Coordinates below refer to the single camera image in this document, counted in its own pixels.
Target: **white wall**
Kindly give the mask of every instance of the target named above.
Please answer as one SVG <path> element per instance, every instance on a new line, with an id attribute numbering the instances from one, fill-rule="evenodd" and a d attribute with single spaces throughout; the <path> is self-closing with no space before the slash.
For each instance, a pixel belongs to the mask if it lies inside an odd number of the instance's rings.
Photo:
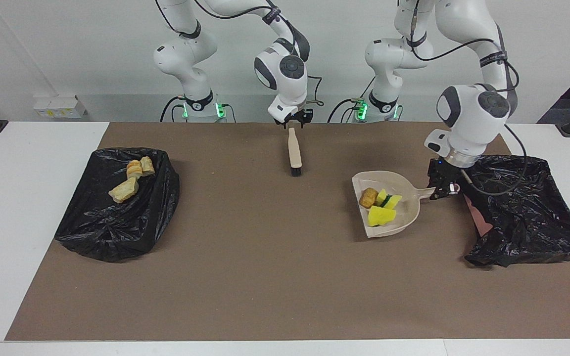
<path id="1" fill-rule="evenodd" d="M 327 105 L 317 111 L 322 121 L 340 98 L 359 95 L 373 76 L 364 62 L 367 43 L 398 36 L 395 2 L 278 5 L 312 44 L 310 74 L 325 77 L 320 94 Z M 536 122 L 570 87 L 570 1 L 488 0 L 488 6 L 522 75 L 520 106 L 511 120 Z M 271 121 L 264 111 L 270 93 L 252 63 L 274 34 L 257 16 L 215 20 L 195 12 L 219 40 L 219 52 L 200 64 L 213 88 L 239 106 L 241 120 Z M 436 53 L 456 45 L 437 32 L 434 18 L 428 33 Z M 38 120 L 33 95 L 48 94 L 52 86 L 59 94 L 79 95 L 90 120 L 157 120 L 165 98 L 181 92 L 176 79 L 152 62 L 152 52 L 172 36 L 153 0 L 0 0 L 0 117 Z M 469 49 L 403 73 L 406 120 L 433 120 L 434 102 L 446 86 L 481 81 Z"/>

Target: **trash bag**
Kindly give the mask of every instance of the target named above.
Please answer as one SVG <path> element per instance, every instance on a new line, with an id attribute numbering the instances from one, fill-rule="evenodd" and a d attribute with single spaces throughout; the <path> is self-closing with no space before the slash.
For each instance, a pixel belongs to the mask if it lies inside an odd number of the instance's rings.
<path id="1" fill-rule="evenodd" d="M 131 160 L 151 157 L 155 174 L 124 203 L 108 192 L 127 179 Z M 100 261 L 117 262 L 151 251 L 179 200 L 179 176 L 165 151 L 106 148 L 91 154 L 54 238 L 65 248 Z"/>
<path id="2" fill-rule="evenodd" d="M 489 229 L 479 235 L 476 245 L 465 256 L 471 264 L 507 267 L 570 261 L 569 208 L 547 161 L 527 159 L 527 171 L 520 185 L 502 196 L 482 194 L 463 178 L 457 182 Z M 523 163 L 521 156 L 484 156 L 466 172 L 483 191 L 505 191 L 519 178 Z"/>

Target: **fried food piece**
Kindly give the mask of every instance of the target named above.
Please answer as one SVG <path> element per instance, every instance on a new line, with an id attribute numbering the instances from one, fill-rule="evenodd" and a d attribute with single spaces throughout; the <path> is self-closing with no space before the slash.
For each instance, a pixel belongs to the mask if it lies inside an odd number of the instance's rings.
<path id="1" fill-rule="evenodd" d="M 362 192 L 360 196 L 360 205 L 364 208 L 371 208 L 375 203 L 375 199 L 378 197 L 378 191 L 373 188 L 367 188 Z"/>
<path id="2" fill-rule="evenodd" d="M 151 160 L 151 157 L 149 156 L 142 157 L 142 159 L 140 160 L 140 166 L 142 167 L 143 177 L 152 176 L 153 174 L 155 174 L 155 168 L 153 168 L 153 161 Z"/>
<path id="3" fill-rule="evenodd" d="M 109 191 L 109 195 L 116 203 L 122 203 L 136 195 L 136 192 L 138 192 L 138 179 L 131 177 Z"/>
<path id="4" fill-rule="evenodd" d="M 142 177 L 142 166 L 140 165 L 140 161 L 131 161 L 127 165 L 127 178 L 140 178 Z"/>

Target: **robotic arm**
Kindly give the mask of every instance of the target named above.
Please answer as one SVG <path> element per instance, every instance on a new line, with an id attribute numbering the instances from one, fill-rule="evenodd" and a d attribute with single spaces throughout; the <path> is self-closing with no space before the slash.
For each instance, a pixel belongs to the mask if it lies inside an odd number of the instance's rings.
<path id="1" fill-rule="evenodd" d="M 448 87 L 437 102 L 437 113 L 450 131 L 434 130 L 425 141 L 439 155 L 429 170 L 430 182 L 436 186 L 430 198 L 436 200 L 453 192 L 452 183 L 461 176 L 461 169 L 472 167 L 484 153 L 518 99 L 500 29 L 484 0 L 406 0 L 395 18 L 403 38 L 377 40 L 367 47 L 367 63 L 376 73 L 367 99 L 369 113 L 386 118 L 396 104 L 402 87 L 396 68 L 421 68 L 432 60 L 425 27 L 433 9 L 439 31 L 478 55 L 483 76 L 481 84 Z"/>
<path id="2" fill-rule="evenodd" d="M 217 51 L 213 36 L 201 28 L 192 12 L 190 0 L 157 0 L 168 27 L 178 38 L 161 45 L 153 55 L 155 64 L 166 74 L 179 79 L 184 90 L 185 114 L 190 118 L 215 121 L 221 115 L 217 96 L 203 70 L 194 66 Z"/>
<path id="3" fill-rule="evenodd" d="M 236 16 L 248 9 L 261 16 L 263 22 L 276 32 L 278 38 L 272 45 L 256 55 L 255 74 L 266 87 L 277 95 L 268 112 L 277 124 L 298 120 L 301 124 L 311 121 L 312 110 L 303 110 L 307 100 L 307 68 L 309 42 L 281 14 L 271 0 L 205 0 L 215 13 Z"/>
<path id="4" fill-rule="evenodd" d="M 309 42 L 281 14 L 271 0 L 204 0 L 219 18 L 252 13 L 261 16 L 278 38 L 255 58 L 258 79 L 277 95 L 268 112 L 277 124 L 298 120 L 311 121 L 312 110 L 303 110 L 307 99 L 307 68 Z M 194 65 L 212 56 L 217 45 L 192 13 L 190 0 L 158 0 L 160 10 L 179 38 L 159 47 L 154 55 L 156 64 L 166 74 L 174 75 L 184 88 L 189 116 L 216 115 L 216 96 L 206 74 Z"/>

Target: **food scrap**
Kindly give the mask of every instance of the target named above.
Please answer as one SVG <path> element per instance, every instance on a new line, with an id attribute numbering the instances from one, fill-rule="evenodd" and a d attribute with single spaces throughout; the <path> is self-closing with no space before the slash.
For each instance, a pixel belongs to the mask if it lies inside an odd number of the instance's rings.
<path id="1" fill-rule="evenodd" d="M 395 219 L 394 207 L 402 200 L 401 195 L 391 195 L 382 189 L 380 192 L 369 187 L 360 196 L 360 205 L 369 209 L 369 226 L 385 225 Z"/>
<path id="2" fill-rule="evenodd" d="M 375 203 L 375 199 L 378 196 L 378 191 L 373 188 L 367 188 L 364 192 L 362 192 L 362 196 L 360 196 L 360 205 L 364 208 L 371 208 Z"/>
<path id="3" fill-rule="evenodd" d="M 138 192 L 138 179 L 155 174 L 151 157 L 145 156 L 141 160 L 132 160 L 127 164 L 127 180 L 109 191 L 109 196 L 116 203 L 124 203 Z"/>
<path id="4" fill-rule="evenodd" d="M 116 203 L 122 203 L 123 201 L 136 195 L 136 192 L 138 192 L 138 179 L 131 177 L 109 191 L 109 195 Z"/>

